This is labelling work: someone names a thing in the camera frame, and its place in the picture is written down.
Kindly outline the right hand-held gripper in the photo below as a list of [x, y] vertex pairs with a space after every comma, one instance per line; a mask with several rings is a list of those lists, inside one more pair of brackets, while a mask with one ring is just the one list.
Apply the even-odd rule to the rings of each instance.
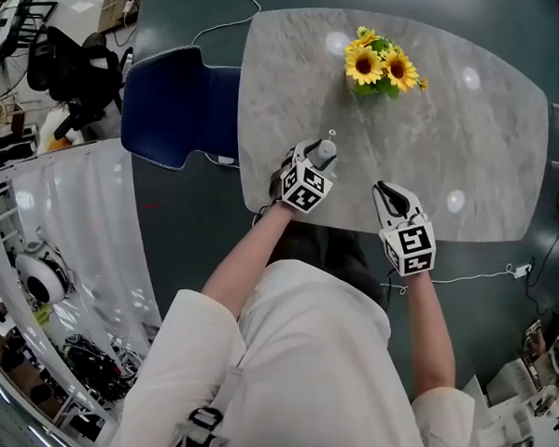
[[436, 260], [436, 239], [433, 225], [422, 213], [422, 205], [410, 190], [378, 181], [372, 187], [378, 221], [390, 224], [390, 217], [411, 216], [399, 224], [379, 231], [385, 255], [400, 276], [414, 275], [433, 269]]

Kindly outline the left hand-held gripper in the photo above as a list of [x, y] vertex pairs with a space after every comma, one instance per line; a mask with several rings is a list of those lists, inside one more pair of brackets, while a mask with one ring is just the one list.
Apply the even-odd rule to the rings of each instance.
[[332, 188], [338, 156], [332, 156], [331, 143], [322, 143], [322, 139], [301, 141], [295, 146], [295, 152], [300, 166], [300, 186], [292, 200], [299, 211], [310, 213]]

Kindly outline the person's left hand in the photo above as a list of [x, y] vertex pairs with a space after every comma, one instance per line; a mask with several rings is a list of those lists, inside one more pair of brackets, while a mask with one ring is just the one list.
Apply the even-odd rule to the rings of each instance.
[[270, 179], [270, 205], [284, 203], [299, 210], [292, 198], [300, 187], [300, 166], [295, 148], [291, 148]]

